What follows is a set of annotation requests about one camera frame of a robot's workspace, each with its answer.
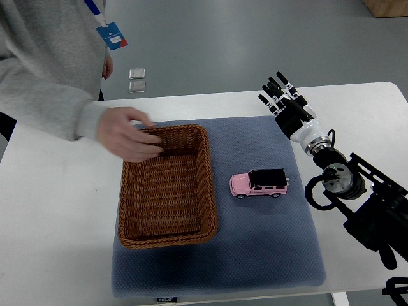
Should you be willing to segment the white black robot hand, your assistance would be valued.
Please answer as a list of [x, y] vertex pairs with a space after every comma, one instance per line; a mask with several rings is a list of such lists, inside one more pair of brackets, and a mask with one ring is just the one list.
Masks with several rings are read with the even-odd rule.
[[307, 100], [298, 98], [300, 94], [296, 87], [280, 71], [276, 72], [276, 75], [291, 96], [270, 76], [268, 84], [263, 85], [262, 89], [272, 100], [269, 101], [262, 94], [259, 94], [258, 98], [275, 115], [275, 121], [281, 131], [310, 156], [329, 147], [330, 139], [321, 131], [319, 119]]

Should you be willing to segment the grey sweatshirt sleeve forearm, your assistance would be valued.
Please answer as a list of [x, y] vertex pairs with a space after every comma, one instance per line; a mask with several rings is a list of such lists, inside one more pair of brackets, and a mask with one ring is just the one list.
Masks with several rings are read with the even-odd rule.
[[36, 77], [14, 57], [1, 60], [1, 112], [64, 140], [97, 139], [108, 109], [75, 87]]

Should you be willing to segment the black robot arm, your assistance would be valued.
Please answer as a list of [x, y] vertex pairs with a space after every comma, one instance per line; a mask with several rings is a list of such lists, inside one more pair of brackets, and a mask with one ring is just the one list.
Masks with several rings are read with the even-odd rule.
[[307, 202], [320, 211], [341, 211], [347, 232], [378, 252], [387, 269], [396, 269], [395, 254], [407, 258], [402, 238], [407, 233], [407, 190], [355, 153], [346, 159], [334, 147], [335, 131], [321, 131], [315, 111], [281, 72], [262, 89], [258, 98], [280, 130], [323, 171], [307, 183]]

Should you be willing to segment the human right hand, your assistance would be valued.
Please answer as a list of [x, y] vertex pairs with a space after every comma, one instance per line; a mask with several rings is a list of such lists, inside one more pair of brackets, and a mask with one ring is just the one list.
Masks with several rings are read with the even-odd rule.
[[161, 139], [136, 129], [131, 123], [141, 122], [153, 127], [147, 114], [131, 107], [109, 108], [101, 117], [98, 126], [98, 142], [112, 154], [128, 162], [152, 159], [163, 151]]

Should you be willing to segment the human left hand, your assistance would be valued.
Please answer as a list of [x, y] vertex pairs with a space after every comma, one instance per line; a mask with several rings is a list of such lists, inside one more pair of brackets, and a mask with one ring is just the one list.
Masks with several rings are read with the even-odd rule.
[[110, 56], [105, 58], [101, 77], [107, 80], [113, 73], [113, 60]]

